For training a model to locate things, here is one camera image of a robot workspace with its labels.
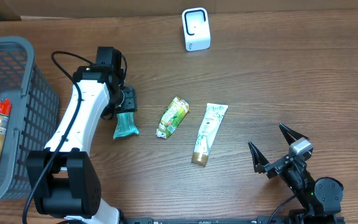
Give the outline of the green juice carton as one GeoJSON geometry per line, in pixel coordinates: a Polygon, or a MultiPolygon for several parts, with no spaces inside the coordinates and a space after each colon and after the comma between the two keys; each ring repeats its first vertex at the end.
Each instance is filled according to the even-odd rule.
{"type": "Polygon", "coordinates": [[[189,110],[190,106],[184,99],[178,96],[174,97],[160,118],[157,137],[168,139],[183,121],[189,110]]]}

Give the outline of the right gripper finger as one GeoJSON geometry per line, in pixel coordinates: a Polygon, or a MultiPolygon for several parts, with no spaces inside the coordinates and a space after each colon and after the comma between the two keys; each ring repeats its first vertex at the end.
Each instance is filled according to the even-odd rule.
{"type": "Polygon", "coordinates": [[[269,165],[269,161],[251,141],[248,142],[248,146],[252,156],[255,173],[266,173],[266,166],[269,165]]]}
{"type": "Polygon", "coordinates": [[[309,140],[309,138],[307,136],[302,135],[302,134],[292,130],[291,128],[284,125],[283,123],[279,124],[279,128],[289,145],[293,144],[295,141],[297,141],[301,138],[305,138],[305,139],[309,140]]]}

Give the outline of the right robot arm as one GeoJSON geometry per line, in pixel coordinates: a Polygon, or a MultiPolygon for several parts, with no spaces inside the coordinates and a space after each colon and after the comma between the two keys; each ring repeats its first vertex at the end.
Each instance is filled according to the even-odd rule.
{"type": "Polygon", "coordinates": [[[313,145],[309,137],[281,123],[288,154],[270,163],[252,142],[248,142],[254,171],[269,179],[279,176],[293,192],[262,223],[344,223],[341,212],[344,186],[332,177],[312,178],[306,161],[311,158],[313,145]]]}

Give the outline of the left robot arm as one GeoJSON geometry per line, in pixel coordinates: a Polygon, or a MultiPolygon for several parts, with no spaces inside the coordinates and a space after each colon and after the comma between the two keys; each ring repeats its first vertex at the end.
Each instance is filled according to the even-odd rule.
{"type": "Polygon", "coordinates": [[[98,47],[96,60],[64,74],[73,84],[67,110],[41,151],[26,159],[31,193],[22,213],[27,223],[31,203],[41,215],[62,223],[127,223],[120,209],[101,196],[101,183],[90,160],[99,119],[137,111],[135,90],[125,86],[127,62],[114,47],[98,47]]]}

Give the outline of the teal snack packet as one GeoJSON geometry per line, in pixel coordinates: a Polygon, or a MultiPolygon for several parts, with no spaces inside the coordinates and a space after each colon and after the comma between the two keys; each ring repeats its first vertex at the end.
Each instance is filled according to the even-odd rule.
{"type": "Polygon", "coordinates": [[[126,138],[134,134],[139,134],[139,130],[135,125],[134,112],[117,114],[117,125],[113,139],[126,138]]]}

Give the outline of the white cream tube gold cap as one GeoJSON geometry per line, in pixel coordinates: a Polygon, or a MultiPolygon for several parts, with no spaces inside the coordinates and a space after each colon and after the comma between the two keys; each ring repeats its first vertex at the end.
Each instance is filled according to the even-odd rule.
{"type": "Polygon", "coordinates": [[[205,167],[228,105],[208,103],[196,137],[192,163],[205,167]]]}

